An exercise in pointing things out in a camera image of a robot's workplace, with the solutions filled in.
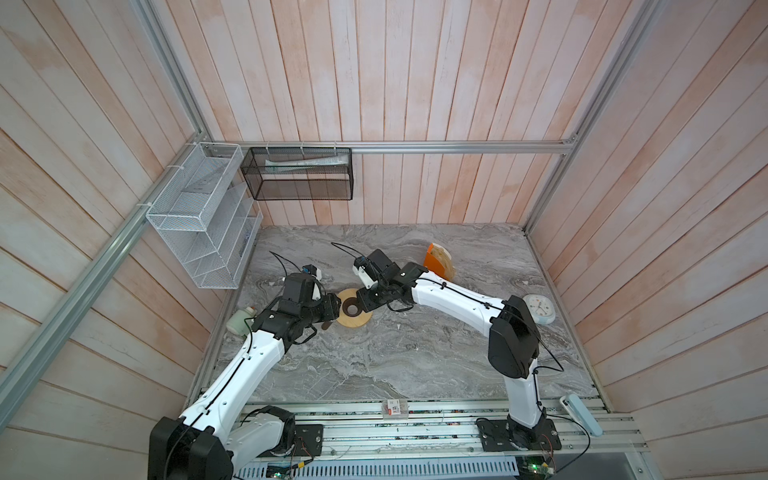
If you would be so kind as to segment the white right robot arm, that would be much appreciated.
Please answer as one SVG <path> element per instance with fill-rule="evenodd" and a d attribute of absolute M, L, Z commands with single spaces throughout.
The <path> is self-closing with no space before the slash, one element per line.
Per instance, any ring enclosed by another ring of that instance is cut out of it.
<path fill-rule="evenodd" d="M 539 395 L 543 342 L 523 298 L 482 295 L 422 265 L 399 266 L 380 249 L 357 257 L 353 269 L 363 283 L 356 292 L 363 311 L 390 307 L 394 302 L 406 309 L 428 307 L 469 326 L 486 341 L 488 363 L 503 377 L 508 407 L 503 420 L 475 420 L 485 452 L 554 452 L 562 448 L 560 434 Z"/>

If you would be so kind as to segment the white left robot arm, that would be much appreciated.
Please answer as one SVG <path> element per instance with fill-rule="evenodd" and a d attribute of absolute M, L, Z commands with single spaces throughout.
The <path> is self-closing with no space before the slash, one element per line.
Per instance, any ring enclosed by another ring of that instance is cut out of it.
<path fill-rule="evenodd" d="M 296 443 L 295 416 L 280 407 L 241 412 L 266 374 L 307 330 L 338 318 L 339 297 L 325 290 L 312 268 L 288 274 L 280 295 L 253 318 L 235 357 L 182 414 L 161 418 L 149 436 L 148 478 L 231 479 L 262 455 L 285 456 Z"/>

